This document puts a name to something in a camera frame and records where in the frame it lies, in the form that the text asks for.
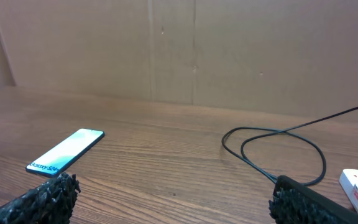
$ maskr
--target galaxy s phone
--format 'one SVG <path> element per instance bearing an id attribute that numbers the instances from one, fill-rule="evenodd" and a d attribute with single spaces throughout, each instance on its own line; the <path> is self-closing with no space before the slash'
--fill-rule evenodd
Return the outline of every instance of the galaxy s phone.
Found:
<path id="1" fill-rule="evenodd" d="M 57 177 L 104 137 L 103 131 L 81 128 L 27 165 L 27 172 Z"/>

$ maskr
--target black cable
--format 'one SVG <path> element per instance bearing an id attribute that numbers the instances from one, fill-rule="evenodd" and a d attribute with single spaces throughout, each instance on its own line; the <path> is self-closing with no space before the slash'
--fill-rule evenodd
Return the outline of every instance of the black cable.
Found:
<path id="1" fill-rule="evenodd" d="M 287 134 L 287 135 L 290 135 L 290 136 L 293 136 L 293 137 L 296 137 L 298 139 L 301 139 L 307 143 L 309 143 L 310 145 L 312 145 L 317 151 L 318 153 L 320 154 L 321 156 L 321 160 L 323 162 L 323 171 L 321 172 L 320 176 L 317 177 L 317 179 L 311 181 L 311 182 L 307 182 L 307 183 L 302 183 L 303 185 L 305 186 L 311 186 L 311 185 L 314 185 L 314 184 L 317 184 L 319 183 L 320 181 L 322 181 L 322 179 L 324 178 L 324 176 L 326 175 L 326 170 L 327 170 L 327 162 L 326 162 L 326 158 L 324 157 L 324 154 L 323 152 L 321 151 L 321 149 L 313 142 L 311 142 L 310 140 L 302 137 L 302 136 L 299 136 L 297 134 L 293 134 L 293 133 L 290 133 L 288 131 L 291 131 L 291 130 L 294 130 L 296 128 L 302 128 L 302 127 L 305 127 L 307 125 L 311 125 L 311 124 L 314 124 L 314 123 L 317 123 L 317 122 L 320 122 L 320 121 L 324 121 L 324 120 L 327 120 L 327 119 L 330 119 L 330 118 L 334 118 L 336 116 L 339 116 L 339 115 L 342 115 L 342 114 L 346 114 L 348 112 L 351 112 L 351 111 L 355 111 L 355 110 L 358 110 L 358 106 L 356 106 L 355 108 L 351 108 L 351 109 L 348 109 L 348 110 L 345 110 L 345 111 L 342 111 L 340 113 L 336 113 L 334 115 L 331 115 L 331 116 L 327 116 L 325 118 L 321 118 L 321 119 L 317 119 L 315 121 L 310 121 L 310 122 L 307 122 L 305 124 L 301 124 L 301 125 L 298 125 L 298 126 L 294 126 L 292 128 L 287 128 L 287 129 L 273 129 L 273 128 L 258 128 L 258 127 L 239 127 L 239 128 L 234 128 L 232 130 L 230 130 L 229 132 L 227 132 L 223 138 L 222 138 L 222 146 L 228 151 L 230 152 L 231 154 L 235 155 L 237 158 L 241 159 L 242 161 L 246 162 L 248 165 L 252 166 L 254 169 L 256 169 L 257 171 L 261 172 L 263 175 L 265 175 L 269 180 L 271 180 L 274 184 L 276 184 L 277 182 L 277 176 L 273 175 L 273 174 L 269 174 L 268 172 L 264 171 L 263 169 L 259 168 L 257 165 L 253 164 L 246 156 L 246 154 L 244 153 L 244 146 L 245 144 L 247 144 L 248 142 L 252 141 L 252 140 L 255 140 L 255 139 L 258 139 L 258 138 L 263 138 L 263 137 L 267 137 L 267 136 L 273 136 L 273 135 L 276 135 L 276 134 Z M 227 146 L 226 146 L 226 140 L 228 139 L 228 137 L 234 133 L 235 131 L 238 131 L 238 130 L 241 130 L 241 129 L 252 129 L 252 130 L 263 130 L 263 131 L 271 131 L 271 133 L 268 133 L 268 134 L 261 134 L 261 135 L 258 135 L 258 136 L 255 136 L 255 137 L 252 137 L 252 138 L 249 138 L 249 139 L 246 139 L 242 144 L 241 144 L 241 155 L 238 155 L 237 153 L 233 152 L 232 150 L 230 150 Z"/>

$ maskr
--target phone screen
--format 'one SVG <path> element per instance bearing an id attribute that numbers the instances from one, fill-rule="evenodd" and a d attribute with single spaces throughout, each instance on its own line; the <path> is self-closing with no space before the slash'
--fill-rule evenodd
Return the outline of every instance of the phone screen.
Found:
<path id="1" fill-rule="evenodd" d="M 81 128 L 29 164 L 25 169 L 27 172 L 55 177 L 67 169 L 103 136 L 103 131 Z"/>

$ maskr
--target wood grain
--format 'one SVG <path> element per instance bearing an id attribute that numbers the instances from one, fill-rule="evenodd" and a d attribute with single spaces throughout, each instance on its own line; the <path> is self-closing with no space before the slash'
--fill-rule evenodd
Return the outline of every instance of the wood grain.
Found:
<path id="1" fill-rule="evenodd" d="M 0 91 L 0 205 L 45 178 L 24 167 L 79 128 L 106 136 L 75 162 L 82 193 L 73 223 L 273 223 L 273 183 L 220 143 L 237 126 L 287 128 L 311 118 L 170 105 L 21 88 Z M 358 169 L 358 123 L 325 121 L 297 130 L 326 155 L 328 170 L 313 190 L 350 207 L 338 178 Z M 238 149 L 256 131 L 228 141 Z M 321 172 L 318 153 L 286 136 L 247 146 L 259 166 L 298 181 Z"/>

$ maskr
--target smartphone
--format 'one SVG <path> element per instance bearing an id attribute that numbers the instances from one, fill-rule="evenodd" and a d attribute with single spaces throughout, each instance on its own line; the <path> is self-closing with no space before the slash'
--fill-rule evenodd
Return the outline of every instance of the smartphone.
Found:
<path id="1" fill-rule="evenodd" d="M 81 128 L 27 165 L 25 170 L 44 177 L 56 177 L 103 137 L 103 131 Z"/>

